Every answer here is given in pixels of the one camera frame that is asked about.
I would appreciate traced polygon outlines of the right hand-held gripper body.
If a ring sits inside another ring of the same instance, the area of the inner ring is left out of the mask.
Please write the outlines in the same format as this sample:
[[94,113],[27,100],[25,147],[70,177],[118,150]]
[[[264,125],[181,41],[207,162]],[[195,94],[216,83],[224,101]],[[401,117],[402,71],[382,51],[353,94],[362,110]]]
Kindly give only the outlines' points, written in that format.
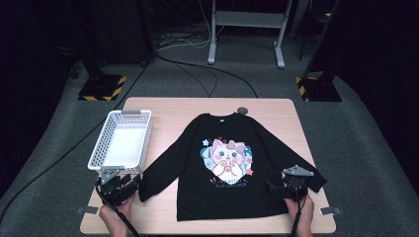
[[283,182],[286,190],[286,198],[293,201],[301,201],[308,193],[307,179],[314,173],[294,165],[283,170]]

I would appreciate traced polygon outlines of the grey table edge clip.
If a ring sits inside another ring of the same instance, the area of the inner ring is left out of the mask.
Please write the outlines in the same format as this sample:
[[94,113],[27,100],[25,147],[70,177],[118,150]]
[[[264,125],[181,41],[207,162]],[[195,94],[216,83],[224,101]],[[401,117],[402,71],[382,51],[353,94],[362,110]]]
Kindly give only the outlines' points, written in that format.
[[321,207],[319,209],[319,212],[321,215],[338,215],[342,213],[342,210],[337,206],[328,206],[328,207]]
[[98,207],[89,206],[89,205],[79,206],[76,210],[76,213],[79,213],[79,214],[85,214],[85,213],[96,214],[98,209],[99,209]]

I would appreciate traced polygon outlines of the person's right hand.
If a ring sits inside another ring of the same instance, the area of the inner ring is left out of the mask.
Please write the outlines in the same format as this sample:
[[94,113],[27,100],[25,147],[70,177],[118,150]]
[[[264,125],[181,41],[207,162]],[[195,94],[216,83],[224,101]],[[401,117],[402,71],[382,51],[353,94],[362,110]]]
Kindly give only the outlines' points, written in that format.
[[314,202],[310,196],[306,196],[300,203],[292,199],[285,198],[285,203],[292,221],[295,221],[296,215],[300,213],[296,229],[310,229],[313,219]]

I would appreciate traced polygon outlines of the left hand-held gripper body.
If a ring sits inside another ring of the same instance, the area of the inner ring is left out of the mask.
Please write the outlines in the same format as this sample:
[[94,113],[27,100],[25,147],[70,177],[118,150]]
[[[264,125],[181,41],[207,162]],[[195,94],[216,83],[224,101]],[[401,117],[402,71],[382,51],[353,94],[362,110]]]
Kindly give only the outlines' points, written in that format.
[[103,203],[111,206],[122,205],[129,196],[126,194],[126,186],[123,186],[118,169],[105,169],[99,179],[99,197]]

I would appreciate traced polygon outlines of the black long-sleeve cat-print shirt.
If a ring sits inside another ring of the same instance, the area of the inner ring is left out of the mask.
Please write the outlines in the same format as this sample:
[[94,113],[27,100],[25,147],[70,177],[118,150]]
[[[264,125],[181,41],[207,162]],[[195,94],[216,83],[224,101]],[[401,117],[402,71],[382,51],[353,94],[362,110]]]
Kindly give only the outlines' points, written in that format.
[[313,173],[318,192],[326,179],[262,124],[234,113],[194,118],[144,172],[139,198],[147,201],[178,182],[177,219],[253,218],[288,211],[271,196],[269,183],[298,165]]

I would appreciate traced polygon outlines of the person's left hand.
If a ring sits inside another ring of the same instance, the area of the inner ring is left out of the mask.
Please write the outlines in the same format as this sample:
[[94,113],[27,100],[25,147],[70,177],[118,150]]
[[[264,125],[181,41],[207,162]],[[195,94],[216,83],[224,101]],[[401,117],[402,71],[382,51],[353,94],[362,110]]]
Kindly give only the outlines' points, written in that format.
[[[127,219],[131,218],[131,206],[133,204],[133,201],[135,199],[135,195],[132,195],[129,197],[122,205],[117,207],[117,210],[122,213]],[[104,221],[106,227],[123,227],[126,226],[126,224],[123,222],[123,220],[117,215],[117,213],[112,210],[107,205],[102,205],[99,209],[99,216]]]

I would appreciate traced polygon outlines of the black stand with striped base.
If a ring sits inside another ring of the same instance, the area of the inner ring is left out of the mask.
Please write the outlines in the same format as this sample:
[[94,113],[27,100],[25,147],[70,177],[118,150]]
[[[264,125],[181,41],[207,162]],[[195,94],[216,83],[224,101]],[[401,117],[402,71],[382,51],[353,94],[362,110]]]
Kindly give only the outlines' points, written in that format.
[[329,71],[324,70],[317,77],[310,76],[310,73],[313,71],[315,56],[318,54],[325,35],[329,30],[335,3],[336,0],[308,0],[302,20],[293,37],[295,40],[301,37],[298,53],[299,60],[302,60],[304,56],[308,41],[317,39],[312,57],[309,59],[303,75],[295,78],[301,98],[305,102],[342,101],[333,84],[334,76]]
[[83,101],[113,101],[122,90],[126,78],[118,74],[104,74],[90,51],[80,53],[81,61],[88,73],[88,79],[78,96]]

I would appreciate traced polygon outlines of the white perforated plastic basket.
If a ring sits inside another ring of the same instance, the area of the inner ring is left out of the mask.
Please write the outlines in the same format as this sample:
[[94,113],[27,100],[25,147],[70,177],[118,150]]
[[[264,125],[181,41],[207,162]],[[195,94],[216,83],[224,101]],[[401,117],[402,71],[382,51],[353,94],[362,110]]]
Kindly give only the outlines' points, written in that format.
[[87,164],[89,170],[119,169],[142,172],[152,128],[152,112],[110,111]]

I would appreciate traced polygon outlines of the grey metal stand frame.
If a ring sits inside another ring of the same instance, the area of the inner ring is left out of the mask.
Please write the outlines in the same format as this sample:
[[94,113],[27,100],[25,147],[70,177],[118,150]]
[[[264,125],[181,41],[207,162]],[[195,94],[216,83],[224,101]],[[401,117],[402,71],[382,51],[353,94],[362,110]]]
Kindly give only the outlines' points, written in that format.
[[278,39],[274,42],[274,51],[277,66],[285,68],[284,56],[282,53],[282,42],[285,36],[293,0],[287,0],[286,9],[283,13],[259,13],[259,12],[236,12],[222,11],[216,9],[216,0],[211,0],[211,20],[210,20],[210,42],[208,64],[215,63],[216,55],[216,27],[249,27],[278,29]]

